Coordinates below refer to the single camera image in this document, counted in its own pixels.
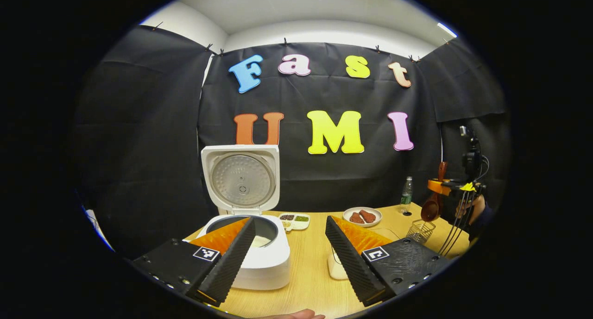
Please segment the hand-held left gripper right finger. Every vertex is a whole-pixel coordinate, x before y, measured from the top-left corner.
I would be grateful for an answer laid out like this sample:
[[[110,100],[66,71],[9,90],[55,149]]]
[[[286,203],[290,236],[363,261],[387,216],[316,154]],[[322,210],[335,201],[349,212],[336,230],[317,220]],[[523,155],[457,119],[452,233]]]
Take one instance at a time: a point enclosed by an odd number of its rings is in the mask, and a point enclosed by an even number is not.
[[[408,294],[451,264],[416,240],[391,240],[335,216],[326,219],[325,235],[364,306]]]

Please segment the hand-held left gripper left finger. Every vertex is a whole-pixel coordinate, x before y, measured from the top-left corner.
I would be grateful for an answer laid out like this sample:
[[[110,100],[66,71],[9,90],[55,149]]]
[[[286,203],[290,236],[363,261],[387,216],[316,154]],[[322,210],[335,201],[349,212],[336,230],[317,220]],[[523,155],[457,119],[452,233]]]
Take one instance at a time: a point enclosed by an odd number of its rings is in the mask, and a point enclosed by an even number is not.
[[[239,220],[185,242],[170,239],[132,261],[157,283],[193,300],[220,306],[256,234],[255,219]]]

